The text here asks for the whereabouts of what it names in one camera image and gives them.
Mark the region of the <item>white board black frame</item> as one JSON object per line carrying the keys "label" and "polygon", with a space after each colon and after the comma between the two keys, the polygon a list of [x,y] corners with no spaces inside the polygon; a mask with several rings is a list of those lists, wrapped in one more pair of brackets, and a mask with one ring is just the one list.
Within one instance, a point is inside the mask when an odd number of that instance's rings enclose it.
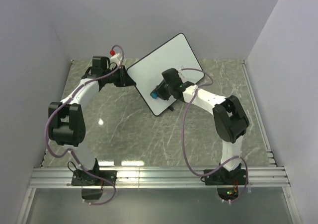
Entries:
{"label": "white board black frame", "polygon": [[202,67],[183,33],[178,33],[127,69],[135,87],[153,115],[159,116],[176,99],[167,93],[171,85],[204,78]]}

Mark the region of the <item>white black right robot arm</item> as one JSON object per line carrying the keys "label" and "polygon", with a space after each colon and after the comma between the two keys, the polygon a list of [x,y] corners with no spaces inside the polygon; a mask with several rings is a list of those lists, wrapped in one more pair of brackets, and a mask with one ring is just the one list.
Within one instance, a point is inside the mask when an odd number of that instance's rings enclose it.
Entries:
{"label": "white black right robot arm", "polygon": [[241,156],[242,141],[249,127],[249,119],[240,100],[216,95],[204,90],[205,85],[195,85],[182,80],[182,70],[168,69],[162,72],[163,80],[151,92],[152,97],[168,100],[173,97],[187,104],[195,105],[212,114],[218,136],[222,140],[222,158],[219,166],[204,174],[197,173],[185,162],[189,170],[196,176],[213,179],[218,185],[231,185],[239,178],[243,158]]}

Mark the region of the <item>blue whiteboard eraser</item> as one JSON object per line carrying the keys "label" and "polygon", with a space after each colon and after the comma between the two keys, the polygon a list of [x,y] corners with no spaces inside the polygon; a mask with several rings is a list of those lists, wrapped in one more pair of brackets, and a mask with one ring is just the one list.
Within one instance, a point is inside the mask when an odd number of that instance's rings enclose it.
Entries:
{"label": "blue whiteboard eraser", "polygon": [[157,99],[158,98],[158,94],[156,92],[151,92],[150,96],[153,98],[153,99]]}

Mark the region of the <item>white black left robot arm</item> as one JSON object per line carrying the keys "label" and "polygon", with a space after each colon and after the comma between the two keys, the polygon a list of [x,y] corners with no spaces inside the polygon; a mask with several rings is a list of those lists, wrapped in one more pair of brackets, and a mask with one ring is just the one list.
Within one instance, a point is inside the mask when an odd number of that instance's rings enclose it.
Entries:
{"label": "white black left robot arm", "polygon": [[49,153],[62,158],[69,153],[73,158],[73,177],[87,185],[95,185],[101,180],[99,164],[84,143],[86,127],[83,110],[92,98],[107,84],[116,87],[134,86],[123,64],[124,56],[111,51],[111,57],[94,56],[77,87],[60,102],[49,105],[49,119],[45,127],[46,140],[55,141],[65,151],[62,154]]}

